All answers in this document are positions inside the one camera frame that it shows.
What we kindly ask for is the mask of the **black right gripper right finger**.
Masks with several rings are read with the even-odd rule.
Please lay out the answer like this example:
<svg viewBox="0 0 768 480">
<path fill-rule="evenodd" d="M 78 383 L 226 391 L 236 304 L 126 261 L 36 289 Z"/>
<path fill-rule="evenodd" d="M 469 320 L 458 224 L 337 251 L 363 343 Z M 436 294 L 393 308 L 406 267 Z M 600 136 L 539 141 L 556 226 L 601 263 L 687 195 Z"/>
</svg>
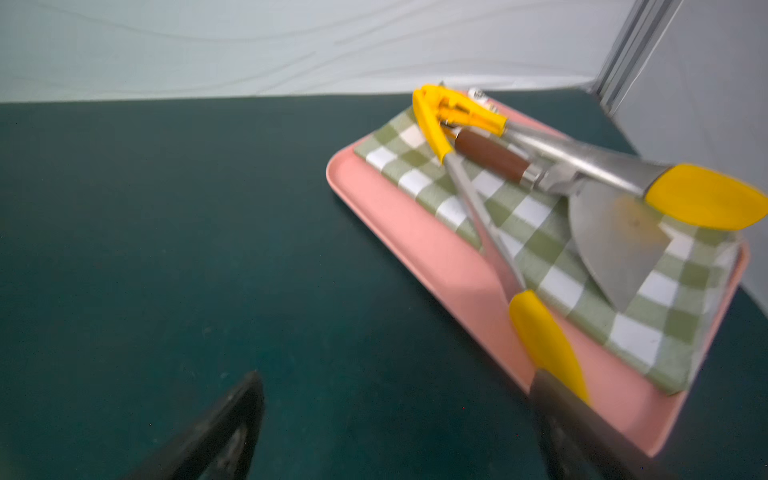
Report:
<svg viewBox="0 0 768 480">
<path fill-rule="evenodd" d="M 529 399 L 549 478 L 672 477 L 548 371 L 536 371 Z"/>
</svg>

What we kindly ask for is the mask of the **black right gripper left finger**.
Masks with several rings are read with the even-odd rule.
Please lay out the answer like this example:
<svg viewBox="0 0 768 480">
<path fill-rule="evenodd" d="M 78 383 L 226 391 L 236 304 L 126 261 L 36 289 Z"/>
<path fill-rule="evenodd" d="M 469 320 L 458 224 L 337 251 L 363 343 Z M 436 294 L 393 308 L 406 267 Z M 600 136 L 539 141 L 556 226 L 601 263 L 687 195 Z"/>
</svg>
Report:
<svg viewBox="0 0 768 480">
<path fill-rule="evenodd" d="M 125 479 L 245 479 L 265 411 L 263 381 L 252 371 L 207 411 L 125 474 Z"/>
</svg>

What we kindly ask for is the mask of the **pink plastic tray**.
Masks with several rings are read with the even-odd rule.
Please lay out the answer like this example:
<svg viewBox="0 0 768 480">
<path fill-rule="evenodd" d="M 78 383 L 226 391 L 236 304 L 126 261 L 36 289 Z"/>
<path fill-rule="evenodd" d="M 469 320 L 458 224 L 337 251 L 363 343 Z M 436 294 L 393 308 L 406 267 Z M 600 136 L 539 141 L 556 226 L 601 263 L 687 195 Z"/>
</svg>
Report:
<svg viewBox="0 0 768 480">
<path fill-rule="evenodd" d="M 502 369 L 528 389 L 533 365 L 509 322 L 502 286 L 482 258 L 480 246 L 474 248 L 358 157 L 354 149 L 364 138 L 331 158 L 326 169 L 329 185 Z M 748 262 L 749 248 L 741 239 L 705 338 L 704 359 Z M 657 454 L 689 388 L 673 395 L 661 391 L 550 308 L 579 360 L 592 407 L 639 449 Z"/>
</svg>

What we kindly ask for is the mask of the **green white checkered cloth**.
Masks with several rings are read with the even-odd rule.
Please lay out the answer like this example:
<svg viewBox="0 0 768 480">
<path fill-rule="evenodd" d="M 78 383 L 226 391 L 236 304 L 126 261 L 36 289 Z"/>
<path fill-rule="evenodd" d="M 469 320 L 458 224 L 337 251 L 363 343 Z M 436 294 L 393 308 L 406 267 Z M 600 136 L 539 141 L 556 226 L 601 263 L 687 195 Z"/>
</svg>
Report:
<svg viewBox="0 0 768 480">
<path fill-rule="evenodd" d="M 447 228 L 480 246 L 412 109 L 365 137 L 354 152 Z M 463 167 L 526 284 L 544 302 L 661 391 L 673 395 L 690 387 L 738 257 L 738 234 L 661 218 L 671 242 L 627 310 L 618 313 L 577 253 L 565 198 L 527 192 L 469 161 Z"/>
</svg>

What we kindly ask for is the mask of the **brown handled metal spatula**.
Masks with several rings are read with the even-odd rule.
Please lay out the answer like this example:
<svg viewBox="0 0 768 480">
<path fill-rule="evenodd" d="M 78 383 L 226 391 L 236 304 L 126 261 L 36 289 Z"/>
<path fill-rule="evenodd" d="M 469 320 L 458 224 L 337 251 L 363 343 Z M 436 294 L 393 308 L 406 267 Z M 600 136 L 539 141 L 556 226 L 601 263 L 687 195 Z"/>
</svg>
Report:
<svg viewBox="0 0 768 480">
<path fill-rule="evenodd" d="M 454 147 L 476 164 L 529 190 L 567 199 L 572 240 L 592 279 L 619 313 L 627 310 L 671 242 L 659 221 L 630 195 L 563 162 L 504 146 L 467 127 Z"/>
</svg>

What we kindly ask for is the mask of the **yellow handled metal tongs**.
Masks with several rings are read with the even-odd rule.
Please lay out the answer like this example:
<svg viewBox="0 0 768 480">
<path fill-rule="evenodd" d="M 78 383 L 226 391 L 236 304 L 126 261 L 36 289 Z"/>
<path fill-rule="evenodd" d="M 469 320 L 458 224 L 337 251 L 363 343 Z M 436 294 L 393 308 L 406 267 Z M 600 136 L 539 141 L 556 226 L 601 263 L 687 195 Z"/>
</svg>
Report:
<svg viewBox="0 0 768 480">
<path fill-rule="evenodd" d="M 443 86 L 414 91 L 412 108 L 469 211 L 528 356 L 582 400 L 589 394 L 579 361 L 543 301 L 526 285 L 463 161 L 525 189 L 565 197 L 581 260 L 618 311 L 629 306 L 669 245 L 659 214 L 739 231 L 767 213 L 766 195 L 733 177 L 692 164 L 656 164 L 529 127 Z"/>
</svg>

